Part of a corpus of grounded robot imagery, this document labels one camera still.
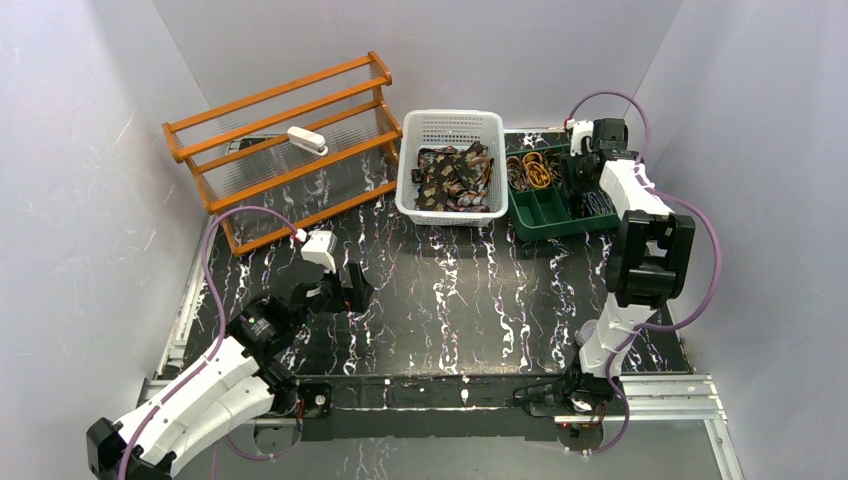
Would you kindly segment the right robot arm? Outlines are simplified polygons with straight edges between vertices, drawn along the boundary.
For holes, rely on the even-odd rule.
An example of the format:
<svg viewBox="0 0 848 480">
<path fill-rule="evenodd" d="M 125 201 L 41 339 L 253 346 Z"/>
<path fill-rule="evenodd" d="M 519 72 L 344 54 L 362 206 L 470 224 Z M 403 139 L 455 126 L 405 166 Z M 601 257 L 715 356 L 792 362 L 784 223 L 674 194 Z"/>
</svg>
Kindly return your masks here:
<svg viewBox="0 0 848 480">
<path fill-rule="evenodd" d="M 600 316 L 580 329 L 571 365 L 571 397 L 595 405 L 614 398 L 640 325 L 682 292 L 695 222 L 651 193 L 639 154 L 628 148 L 623 120 L 569 119 L 565 127 L 567 193 L 599 190 L 619 218 L 605 270 L 607 298 Z"/>
</svg>

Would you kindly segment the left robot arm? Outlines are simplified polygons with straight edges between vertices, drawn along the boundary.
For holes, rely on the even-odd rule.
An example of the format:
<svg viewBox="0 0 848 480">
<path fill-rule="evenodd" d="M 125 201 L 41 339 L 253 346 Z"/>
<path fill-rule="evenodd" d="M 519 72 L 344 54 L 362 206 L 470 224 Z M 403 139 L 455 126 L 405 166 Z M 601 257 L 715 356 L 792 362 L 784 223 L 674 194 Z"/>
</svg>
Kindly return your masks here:
<svg viewBox="0 0 848 480">
<path fill-rule="evenodd" d="M 116 421 L 86 432 L 87 461 L 98 479 L 171 479 L 196 455 L 245 422 L 266 414 L 327 416 L 332 389 L 307 385 L 282 363 L 283 353 L 321 313 L 364 313 L 374 292 L 360 264 L 350 283 L 327 271 L 297 285 L 289 301 L 254 298 L 223 337 L 150 399 Z"/>
</svg>

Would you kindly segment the clear round tape roll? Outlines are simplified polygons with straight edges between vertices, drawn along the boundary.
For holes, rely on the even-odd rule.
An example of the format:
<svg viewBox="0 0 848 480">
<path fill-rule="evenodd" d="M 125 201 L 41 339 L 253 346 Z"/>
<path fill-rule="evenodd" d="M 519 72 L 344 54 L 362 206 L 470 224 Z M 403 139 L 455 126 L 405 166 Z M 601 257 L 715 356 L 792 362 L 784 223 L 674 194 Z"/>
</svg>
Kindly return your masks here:
<svg viewBox="0 0 848 480">
<path fill-rule="evenodd" d="M 595 331 L 595 324 L 594 320 L 590 320 L 579 328 L 575 336 L 575 343 L 578 347 L 582 348 L 589 341 Z"/>
</svg>

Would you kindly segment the rolled dark brown tie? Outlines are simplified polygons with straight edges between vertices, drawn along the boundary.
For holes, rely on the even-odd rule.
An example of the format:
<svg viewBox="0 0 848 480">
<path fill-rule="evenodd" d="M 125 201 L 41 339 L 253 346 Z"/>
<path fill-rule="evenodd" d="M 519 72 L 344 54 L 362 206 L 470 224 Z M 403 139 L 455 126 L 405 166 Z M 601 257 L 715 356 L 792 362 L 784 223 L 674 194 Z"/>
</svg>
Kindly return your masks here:
<svg viewBox="0 0 848 480">
<path fill-rule="evenodd" d="M 567 165 L 565 164 L 567 157 L 568 155 L 563 155 L 561 151 L 547 150 L 543 153 L 544 165 L 553 187 L 562 189 L 565 185 L 567 177 L 563 174 L 567 173 Z"/>
</svg>

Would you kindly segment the rolled light blue tie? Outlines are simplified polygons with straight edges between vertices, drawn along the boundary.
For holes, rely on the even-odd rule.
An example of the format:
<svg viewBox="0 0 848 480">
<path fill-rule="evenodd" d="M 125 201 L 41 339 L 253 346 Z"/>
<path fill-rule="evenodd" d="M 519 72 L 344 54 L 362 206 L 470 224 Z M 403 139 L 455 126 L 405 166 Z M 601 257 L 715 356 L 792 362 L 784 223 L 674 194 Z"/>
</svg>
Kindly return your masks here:
<svg viewBox="0 0 848 480">
<path fill-rule="evenodd" d="M 603 191 L 588 192 L 583 196 L 586 213 L 589 216 L 617 215 L 610 197 Z"/>
</svg>

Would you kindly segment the rolled yellow tie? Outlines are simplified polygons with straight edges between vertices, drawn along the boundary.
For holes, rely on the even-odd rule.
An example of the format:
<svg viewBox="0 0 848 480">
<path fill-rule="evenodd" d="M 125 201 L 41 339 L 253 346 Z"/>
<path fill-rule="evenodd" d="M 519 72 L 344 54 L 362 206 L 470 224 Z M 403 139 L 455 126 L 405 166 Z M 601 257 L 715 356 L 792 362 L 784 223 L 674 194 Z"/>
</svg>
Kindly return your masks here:
<svg viewBox="0 0 848 480">
<path fill-rule="evenodd" d="M 539 152 L 529 152 L 522 157 L 522 165 L 529 186 L 533 189 L 549 188 L 554 179 L 547 167 L 545 157 Z"/>
</svg>

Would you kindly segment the green divided tray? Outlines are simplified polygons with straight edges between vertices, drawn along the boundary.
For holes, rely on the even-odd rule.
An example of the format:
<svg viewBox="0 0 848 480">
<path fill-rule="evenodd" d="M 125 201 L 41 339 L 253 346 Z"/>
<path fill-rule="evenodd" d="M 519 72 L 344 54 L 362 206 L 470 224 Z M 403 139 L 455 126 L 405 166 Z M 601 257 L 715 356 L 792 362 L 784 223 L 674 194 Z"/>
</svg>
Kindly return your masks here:
<svg viewBox="0 0 848 480">
<path fill-rule="evenodd" d="M 561 151 L 568 156 L 570 153 L 569 144 L 558 133 L 507 133 L 505 142 L 506 159 L 517 156 L 522 160 L 529 152 L 543 154 L 547 150 Z M 509 186 L 509 213 L 517 237 L 533 242 L 617 228 L 617 215 L 589 216 L 586 213 L 585 194 L 570 199 L 564 187 L 516 192 Z"/>
</svg>

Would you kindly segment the rolled multicolour tie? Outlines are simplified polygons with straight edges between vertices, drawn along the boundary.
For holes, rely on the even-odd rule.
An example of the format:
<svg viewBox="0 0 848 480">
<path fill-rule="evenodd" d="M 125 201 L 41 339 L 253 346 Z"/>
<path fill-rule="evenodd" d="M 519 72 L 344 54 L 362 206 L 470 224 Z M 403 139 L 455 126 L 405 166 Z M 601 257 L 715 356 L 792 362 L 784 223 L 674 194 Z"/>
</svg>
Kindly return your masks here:
<svg viewBox="0 0 848 480">
<path fill-rule="evenodd" d="M 506 159 L 508 184 L 513 191 L 524 192 L 531 189 L 524 162 L 517 156 Z"/>
</svg>

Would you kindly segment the orange wooden rack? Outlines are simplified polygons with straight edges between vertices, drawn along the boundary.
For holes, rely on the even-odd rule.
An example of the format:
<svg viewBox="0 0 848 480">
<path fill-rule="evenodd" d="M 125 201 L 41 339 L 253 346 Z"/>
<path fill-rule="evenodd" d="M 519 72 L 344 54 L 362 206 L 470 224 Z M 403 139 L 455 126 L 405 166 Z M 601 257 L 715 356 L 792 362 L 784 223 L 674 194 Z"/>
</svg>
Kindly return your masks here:
<svg viewBox="0 0 848 480">
<path fill-rule="evenodd" d="M 244 255 L 397 187 L 400 123 L 384 90 L 389 67 L 374 51 L 192 115 L 165 122 L 206 211 Z M 323 135 L 326 156 L 293 145 L 297 126 Z"/>
</svg>

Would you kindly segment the dark brown patterned tie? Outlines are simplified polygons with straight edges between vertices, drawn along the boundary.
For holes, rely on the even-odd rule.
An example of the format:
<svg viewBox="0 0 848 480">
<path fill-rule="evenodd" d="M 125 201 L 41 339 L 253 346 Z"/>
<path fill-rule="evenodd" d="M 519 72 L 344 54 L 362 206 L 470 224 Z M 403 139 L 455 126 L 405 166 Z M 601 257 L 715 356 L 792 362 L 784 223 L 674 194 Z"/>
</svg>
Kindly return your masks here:
<svg viewBox="0 0 848 480">
<path fill-rule="evenodd" d="M 411 180 L 419 187 L 415 209 L 436 212 L 488 213 L 494 158 L 479 141 L 465 149 L 421 148 Z"/>
</svg>

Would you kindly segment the white stapler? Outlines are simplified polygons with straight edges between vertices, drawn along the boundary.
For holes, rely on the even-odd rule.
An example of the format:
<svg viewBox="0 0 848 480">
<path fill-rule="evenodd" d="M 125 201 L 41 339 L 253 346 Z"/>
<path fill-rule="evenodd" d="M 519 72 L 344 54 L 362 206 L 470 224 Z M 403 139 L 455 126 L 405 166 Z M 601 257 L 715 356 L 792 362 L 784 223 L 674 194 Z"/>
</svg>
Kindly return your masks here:
<svg viewBox="0 0 848 480">
<path fill-rule="evenodd" d="M 323 135 L 317 132 L 292 126 L 287 129 L 286 135 L 288 140 L 301 150 L 321 157 L 328 154 L 327 141 Z"/>
</svg>

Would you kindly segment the white plastic basket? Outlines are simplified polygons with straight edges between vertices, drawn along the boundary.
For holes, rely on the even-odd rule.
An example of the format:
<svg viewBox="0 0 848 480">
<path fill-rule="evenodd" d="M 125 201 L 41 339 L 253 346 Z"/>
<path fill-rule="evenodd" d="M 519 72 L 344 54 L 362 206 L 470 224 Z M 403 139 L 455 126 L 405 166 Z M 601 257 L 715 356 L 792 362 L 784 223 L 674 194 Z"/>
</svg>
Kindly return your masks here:
<svg viewBox="0 0 848 480">
<path fill-rule="evenodd" d="M 419 188 L 411 172 L 422 148 L 469 147 L 475 141 L 494 155 L 490 190 L 483 199 L 489 210 L 482 213 L 426 212 L 414 208 Z M 414 110 L 406 114 L 399 148 L 395 203 L 400 213 L 417 225 L 484 227 L 504 216 L 508 209 L 508 180 L 503 122 L 499 115 L 480 110 Z"/>
</svg>

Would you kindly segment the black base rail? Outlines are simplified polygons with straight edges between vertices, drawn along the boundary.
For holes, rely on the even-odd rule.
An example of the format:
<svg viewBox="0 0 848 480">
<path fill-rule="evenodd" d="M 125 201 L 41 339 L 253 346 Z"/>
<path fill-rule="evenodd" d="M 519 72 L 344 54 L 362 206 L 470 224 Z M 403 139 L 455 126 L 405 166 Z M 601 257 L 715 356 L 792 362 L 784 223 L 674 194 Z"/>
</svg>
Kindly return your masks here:
<svg viewBox="0 0 848 480">
<path fill-rule="evenodd" d="M 564 373 L 301 377 L 260 432 L 298 425 L 307 442 L 517 437 L 593 450 L 613 437 L 620 399 Z"/>
</svg>

